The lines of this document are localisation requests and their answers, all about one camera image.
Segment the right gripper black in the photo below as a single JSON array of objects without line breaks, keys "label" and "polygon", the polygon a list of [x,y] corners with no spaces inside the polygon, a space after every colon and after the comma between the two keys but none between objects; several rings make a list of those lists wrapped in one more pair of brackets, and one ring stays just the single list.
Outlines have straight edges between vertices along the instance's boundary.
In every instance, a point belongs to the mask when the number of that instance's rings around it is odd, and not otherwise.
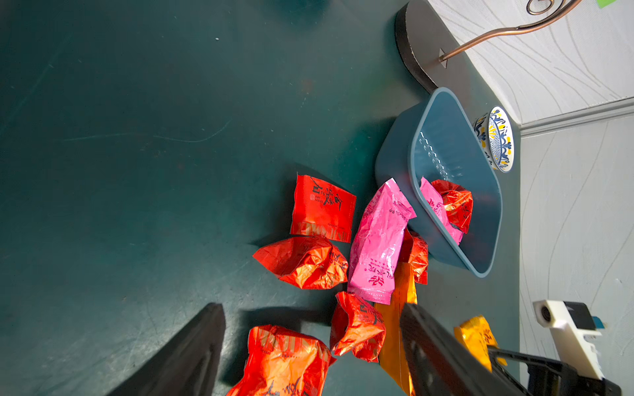
[{"label": "right gripper black", "polygon": [[[591,379],[561,361],[488,347],[492,374],[420,305],[404,306],[400,329],[417,395],[602,395],[621,388],[608,379]],[[516,380],[500,359],[528,368],[528,385]]]}]

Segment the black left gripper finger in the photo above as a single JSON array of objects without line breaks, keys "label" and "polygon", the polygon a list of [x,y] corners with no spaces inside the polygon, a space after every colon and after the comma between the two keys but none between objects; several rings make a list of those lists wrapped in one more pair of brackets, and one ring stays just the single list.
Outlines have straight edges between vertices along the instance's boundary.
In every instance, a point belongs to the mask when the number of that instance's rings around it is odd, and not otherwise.
[{"label": "black left gripper finger", "polygon": [[223,306],[209,303],[110,394],[213,394],[225,331]]}]

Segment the yellow orange tea bag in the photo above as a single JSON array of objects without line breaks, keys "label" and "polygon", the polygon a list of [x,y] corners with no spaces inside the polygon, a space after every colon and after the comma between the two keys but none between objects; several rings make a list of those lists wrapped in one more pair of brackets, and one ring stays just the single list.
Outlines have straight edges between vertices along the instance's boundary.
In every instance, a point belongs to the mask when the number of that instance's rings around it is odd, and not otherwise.
[{"label": "yellow orange tea bag", "polygon": [[499,345],[491,331],[490,325],[484,316],[471,318],[460,326],[455,327],[454,337],[466,348],[477,361],[492,371],[492,363],[489,356],[489,347],[498,348]]}]

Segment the small red tea bag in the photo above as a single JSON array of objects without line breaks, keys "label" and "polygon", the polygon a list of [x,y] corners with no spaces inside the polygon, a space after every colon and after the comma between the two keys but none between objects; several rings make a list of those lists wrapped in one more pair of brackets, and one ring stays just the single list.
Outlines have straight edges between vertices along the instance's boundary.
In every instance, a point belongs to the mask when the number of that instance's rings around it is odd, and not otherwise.
[{"label": "small red tea bag", "polygon": [[345,291],[337,301],[331,320],[330,351],[334,356],[349,352],[356,358],[378,363],[386,340],[382,315],[364,299]]}]

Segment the long pink tea bag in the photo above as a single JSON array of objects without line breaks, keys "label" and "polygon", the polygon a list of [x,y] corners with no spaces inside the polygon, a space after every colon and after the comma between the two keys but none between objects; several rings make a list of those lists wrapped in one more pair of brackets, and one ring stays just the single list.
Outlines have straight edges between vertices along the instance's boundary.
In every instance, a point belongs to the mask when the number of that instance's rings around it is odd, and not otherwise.
[{"label": "long pink tea bag", "polygon": [[391,178],[371,199],[350,252],[348,291],[366,301],[389,305],[405,229],[416,213]]}]

